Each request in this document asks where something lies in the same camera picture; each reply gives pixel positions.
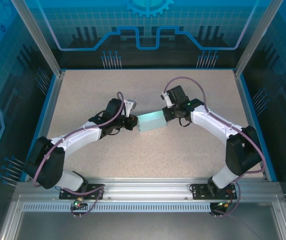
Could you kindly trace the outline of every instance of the beige work surface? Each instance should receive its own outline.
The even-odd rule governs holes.
[[[68,70],[58,96],[48,138],[82,126],[104,110],[116,93],[135,100],[133,114],[165,107],[160,98],[166,83],[175,77],[196,79],[204,88],[209,108],[241,126],[247,126],[244,109],[231,70]],[[190,99],[203,100],[191,81],[181,85]],[[65,160],[64,167],[86,177],[210,177],[225,164],[225,147],[200,126],[179,126],[173,120],[164,128],[140,133],[121,129],[115,136],[90,143]]]

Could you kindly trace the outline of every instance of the metal bracket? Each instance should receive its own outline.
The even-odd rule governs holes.
[[[131,111],[135,110],[136,102],[134,100],[124,100],[125,109],[126,109],[126,117],[128,118]]]
[[[87,192],[94,190],[98,187],[103,186],[104,184],[88,184],[87,185]],[[95,191],[89,195],[84,196],[84,200],[96,200],[98,197],[99,191]],[[104,193],[101,194],[101,196],[99,197],[99,200],[103,199],[103,195]],[[59,192],[59,199],[60,200],[75,200],[79,197],[79,195],[74,195],[69,193],[68,191],[61,189],[61,191]]]
[[[237,199],[235,185],[227,185],[225,188],[221,189],[215,197],[208,191],[207,184],[191,184],[189,190],[193,194],[193,200],[229,200],[231,196],[227,191],[231,191],[233,200]]]

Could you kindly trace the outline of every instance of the blue wall panel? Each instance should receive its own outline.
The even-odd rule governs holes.
[[[277,178],[286,192],[286,0],[243,74]]]
[[[0,0],[0,228],[21,174],[15,159],[27,156],[51,78],[10,0]]]
[[[234,68],[269,0],[27,4],[65,69]]]

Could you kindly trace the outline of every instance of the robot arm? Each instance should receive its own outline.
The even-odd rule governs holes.
[[[130,114],[136,107],[136,102],[132,100],[124,100],[122,113],[109,124],[101,127],[88,128],[89,126],[101,125],[112,119],[120,109],[121,103],[121,100],[113,98],[108,103],[106,110],[90,118],[88,122],[79,127],[76,131],[73,131],[75,133],[66,139],[64,139],[66,135],[53,139],[47,139],[45,137],[37,139],[25,162],[24,171],[31,177],[34,177],[45,154],[48,153],[56,143],[63,140],[52,151],[48,160],[45,162],[39,172],[37,182],[45,189],[58,186],[68,188],[72,191],[83,192],[83,189],[86,190],[86,179],[76,172],[64,170],[64,161],[69,155],[81,147],[110,135],[114,129],[120,130],[121,128],[126,128],[130,131],[133,130],[137,125],[138,118]]]
[[[215,196],[221,189],[224,189],[262,160],[258,152],[243,136],[222,122],[242,131],[257,146],[260,146],[256,130],[253,127],[243,128],[232,124],[206,109],[202,101],[198,99],[189,100],[180,85],[162,93],[161,97],[167,104],[167,107],[163,108],[167,122],[175,118],[184,118],[190,123],[202,126],[226,146],[226,165],[208,180],[207,187],[212,196]]]

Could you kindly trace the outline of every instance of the floor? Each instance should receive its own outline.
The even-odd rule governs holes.
[[[175,77],[187,76],[204,88],[209,108],[229,121],[247,126],[247,120],[232,70],[68,70],[65,73],[48,138],[57,137],[83,125],[104,110],[121,91],[125,99],[137,102],[139,116],[161,110],[160,94]],[[190,99],[202,98],[198,87],[178,80]],[[197,125],[186,128],[173,120],[164,128],[140,133],[122,129],[68,157],[64,168],[86,177],[210,177],[225,164],[225,147]]]
[[[16,240],[280,240],[273,208],[242,203],[232,217],[209,213],[90,213],[74,219],[66,212],[24,212]]]

